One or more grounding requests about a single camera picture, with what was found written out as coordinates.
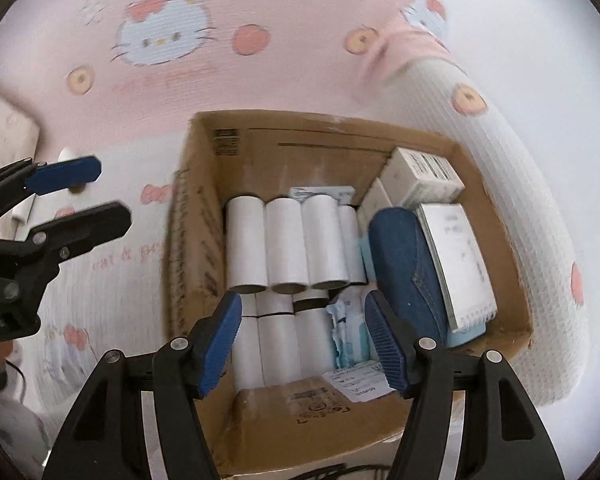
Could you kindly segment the white cardboard tube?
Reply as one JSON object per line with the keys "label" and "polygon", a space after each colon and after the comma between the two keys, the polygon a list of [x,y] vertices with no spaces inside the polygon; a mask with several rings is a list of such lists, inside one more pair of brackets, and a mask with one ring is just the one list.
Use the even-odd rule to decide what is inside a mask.
{"label": "white cardboard tube", "polygon": [[18,224],[26,224],[29,220],[35,197],[36,195],[32,194],[12,208],[12,220]]}
{"label": "white cardboard tube", "polygon": [[87,187],[86,183],[78,180],[78,177],[80,176],[80,167],[74,162],[81,156],[82,153],[76,148],[70,148],[70,146],[65,146],[60,151],[57,157],[58,162],[68,162],[69,164],[68,176],[70,177],[71,186],[68,187],[68,192],[73,195],[83,193]]}

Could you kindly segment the pink patterned pillow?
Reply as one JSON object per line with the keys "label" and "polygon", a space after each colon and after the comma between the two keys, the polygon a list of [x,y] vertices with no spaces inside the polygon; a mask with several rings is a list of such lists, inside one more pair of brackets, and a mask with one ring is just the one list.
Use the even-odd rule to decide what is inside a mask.
{"label": "pink patterned pillow", "polygon": [[0,168],[32,158],[40,127],[26,113],[0,97]]}

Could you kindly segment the white shipping label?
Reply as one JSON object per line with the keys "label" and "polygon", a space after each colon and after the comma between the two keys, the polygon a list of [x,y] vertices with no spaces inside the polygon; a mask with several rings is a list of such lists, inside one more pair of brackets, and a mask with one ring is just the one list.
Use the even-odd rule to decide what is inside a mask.
{"label": "white shipping label", "polygon": [[377,361],[366,361],[350,368],[332,370],[322,375],[352,403],[370,402],[393,393],[387,377]]}

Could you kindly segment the white booklet box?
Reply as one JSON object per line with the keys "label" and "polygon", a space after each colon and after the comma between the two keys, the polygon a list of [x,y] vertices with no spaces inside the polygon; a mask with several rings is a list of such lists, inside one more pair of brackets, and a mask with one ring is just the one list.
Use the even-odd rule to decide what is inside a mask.
{"label": "white booklet box", "polygon": [[498,305],[465,209],[460,204],[422,204],[416,217],[436,268],[450,330],[465,333],[486,325]]}

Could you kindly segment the white tube lower row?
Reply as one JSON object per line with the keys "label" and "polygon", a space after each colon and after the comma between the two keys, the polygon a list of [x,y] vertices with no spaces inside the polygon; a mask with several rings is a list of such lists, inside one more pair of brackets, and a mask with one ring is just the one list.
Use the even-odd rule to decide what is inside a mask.
{"label": "white tube lower row", "polygon": [[240,295],[242,322],[232,348],[234,384],[237,392],[264,386],[260,351],[257,298]]}
{"label": "white tube lower row", "polygon": [[336,370],[332,317],[327,312],[326,290],[308,288],[292,297],[302,376],[322,376]]}
{"label": "white tube lower row", "polygon": [[302,369],[291,296],[272,290],[260,292],[257,312],[265,385],[273,387],[300,380]]}

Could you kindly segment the blue white tissue pack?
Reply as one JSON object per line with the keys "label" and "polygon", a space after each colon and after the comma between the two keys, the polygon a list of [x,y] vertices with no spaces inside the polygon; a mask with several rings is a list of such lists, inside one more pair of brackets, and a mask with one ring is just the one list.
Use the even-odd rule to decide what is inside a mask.
{"label": "blue white tissue pack", "polygon": [[326,307],[332,320],[338,370],[379,360],[363,310],[363,300],[369,291],[366,286],[347,287]]}

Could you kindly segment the blue denim pouch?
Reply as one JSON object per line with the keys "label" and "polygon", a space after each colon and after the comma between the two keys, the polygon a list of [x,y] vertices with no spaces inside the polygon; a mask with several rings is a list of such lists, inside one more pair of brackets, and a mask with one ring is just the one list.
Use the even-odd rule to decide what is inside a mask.
{"label": "blue denim pouch", "polygon": [[392,207],[368,228],[376,282],[388,304],[419,337],[445,342],[449,324],[436,268],[413,211]]}

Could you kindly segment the white tube in box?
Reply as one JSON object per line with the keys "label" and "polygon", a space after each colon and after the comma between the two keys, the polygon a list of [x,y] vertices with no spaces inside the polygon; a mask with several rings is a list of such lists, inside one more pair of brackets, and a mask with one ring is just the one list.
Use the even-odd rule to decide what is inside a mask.
{"label": "white tube in box", "polygon": [[329,195],[314,195],[301,206],[310,286],[335,289],[349,283],[338,202]]}
{"label": "white tube in box", "polygon": [[226,286],[238,294],[257,294],[268,287],[264,203],[256,196],[237,196],[226,207]]}
{"label": "white tube in box", "polygon": [[343,205],[338,207],[338,214],[349,282],[351,284],[365,284],[367,278],[360,247],[356,212],[351,206]]}
{"label": "white tube in box", "polygon": [[281,295],[297,295],[309,286],[301,205],[276,198],[265,205],[268,287]]}

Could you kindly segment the brown cardboard box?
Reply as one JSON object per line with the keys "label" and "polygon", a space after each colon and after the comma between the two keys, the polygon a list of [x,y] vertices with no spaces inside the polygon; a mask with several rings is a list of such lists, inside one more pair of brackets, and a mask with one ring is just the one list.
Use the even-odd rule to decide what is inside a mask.
{"label": "brown cardboard box", "polygon": [[[163,267],[169,336],[187,334],[225,290],[224,221],[228,200],[285,196],[295,186],[350,185],[365,193],[395,148],[445,157],[494,290],[498,313],[463,352],[516,356],[532,333],[529,296],[486,174],[468,149],[437,133],[327,115],[224,110],[195,115],[174,179]],[[313,466],[400,434],[411,405],[390,393],[351,402],[321,378],[237,392],[232,376],[196,405],[222,477]]]}

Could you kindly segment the small white box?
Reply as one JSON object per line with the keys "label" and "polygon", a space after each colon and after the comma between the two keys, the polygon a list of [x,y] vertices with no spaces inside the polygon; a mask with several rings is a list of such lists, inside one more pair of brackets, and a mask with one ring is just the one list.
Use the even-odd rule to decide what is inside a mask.
{"label": "small white box", "polygon": [[391,207],[391,200],[382,185],[381,180],[376,178],[364,195],[361,205],[358,206],[356,218],[358,218],[360,233],[364,234],[367,232],[370,222],[378,211]]}

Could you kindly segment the white product box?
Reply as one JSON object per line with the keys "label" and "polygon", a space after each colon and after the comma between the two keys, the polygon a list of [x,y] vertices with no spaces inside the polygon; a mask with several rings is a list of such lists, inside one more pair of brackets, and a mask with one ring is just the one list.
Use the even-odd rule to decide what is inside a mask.
{"label": "white product box", "polygon": [[465,185],[443,156],[395,148],[379,180],[394,206],[413,209],[420,204],[453,203]]}

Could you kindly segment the pink Hello Kitty blanket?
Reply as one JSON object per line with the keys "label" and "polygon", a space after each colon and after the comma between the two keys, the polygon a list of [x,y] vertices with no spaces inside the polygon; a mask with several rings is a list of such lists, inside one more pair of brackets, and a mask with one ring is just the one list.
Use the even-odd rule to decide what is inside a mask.
{"label": "pink Hello Kitty blanket", "polygon": [[578,269],[554,197],[446,45],[441,0],[6,0],[0,96],[38,126],[28,151],[116,145],[202,110],[332,113],[429,130],[474,156],[527,287],[516,367],[532,399],[572,393],[588,356]]}

